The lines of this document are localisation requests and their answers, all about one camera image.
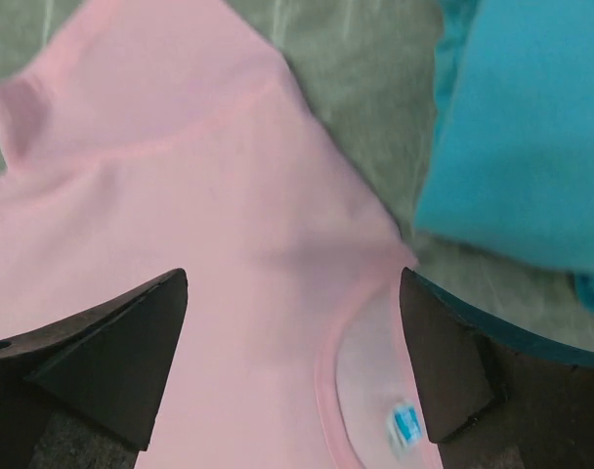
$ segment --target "green surface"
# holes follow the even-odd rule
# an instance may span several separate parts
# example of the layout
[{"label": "green surface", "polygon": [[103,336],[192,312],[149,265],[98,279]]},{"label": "green surface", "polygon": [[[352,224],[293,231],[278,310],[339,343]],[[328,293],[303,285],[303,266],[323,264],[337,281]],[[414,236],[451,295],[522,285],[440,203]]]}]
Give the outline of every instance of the green surface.
[{"label": "green surface", "polygon": [[[421,272],[497,316],[594,350],[594,316],[569,278],[415,233],[409,221],[429,164],[433,47],[428,0],[229,0],[286,56],[319,120],[398,221]],[[20,69],[76,0],[0,1],[0,78]]]}]

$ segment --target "blue cloth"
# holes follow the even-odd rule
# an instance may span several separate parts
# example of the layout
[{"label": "blue cloth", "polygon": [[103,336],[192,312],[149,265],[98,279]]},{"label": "blue cloth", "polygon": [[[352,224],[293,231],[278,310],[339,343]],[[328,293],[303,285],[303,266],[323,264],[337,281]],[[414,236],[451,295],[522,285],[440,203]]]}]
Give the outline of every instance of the blue cloth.
[{"label": "blue cloth", "polygon": [[594,0],[441,0],[415,226],[577,274],[594,310]]}]

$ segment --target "pink cloth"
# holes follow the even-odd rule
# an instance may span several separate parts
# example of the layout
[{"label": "pink cloth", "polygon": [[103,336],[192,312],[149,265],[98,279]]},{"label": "pink cloth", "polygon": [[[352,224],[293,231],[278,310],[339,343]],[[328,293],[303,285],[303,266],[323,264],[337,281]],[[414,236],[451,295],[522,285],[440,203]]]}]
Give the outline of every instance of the pink cloth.
[{"label": "pink cloth", "polygon": [[0,84],[0,338],[176,267],[190,303],[141,469],[401,464],[414,263],[281,55],[218,0],[89,0]]}]

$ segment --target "blue and white label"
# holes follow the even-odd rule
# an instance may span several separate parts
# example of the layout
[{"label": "blue and white label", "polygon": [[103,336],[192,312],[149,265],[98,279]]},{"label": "blue and white label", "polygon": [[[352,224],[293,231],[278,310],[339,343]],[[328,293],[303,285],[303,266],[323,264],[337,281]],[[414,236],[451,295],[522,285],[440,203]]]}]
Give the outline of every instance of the blue and white label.
[{"label": "blue and white label", "polygon": [[423,431],[414,405],[396,405],[386,420],[388,442],[397,458],[423,438]]}]

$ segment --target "blue towel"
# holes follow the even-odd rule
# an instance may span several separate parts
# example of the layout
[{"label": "blue towel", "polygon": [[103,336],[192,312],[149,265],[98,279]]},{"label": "blue towel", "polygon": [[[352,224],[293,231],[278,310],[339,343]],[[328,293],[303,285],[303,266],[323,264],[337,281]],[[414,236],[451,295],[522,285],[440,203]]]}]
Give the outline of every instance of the blue towel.
[{"label": "blue towel", "polygon": [[594,311],[594,0],[441,0],[417,228],[573,272]]}]

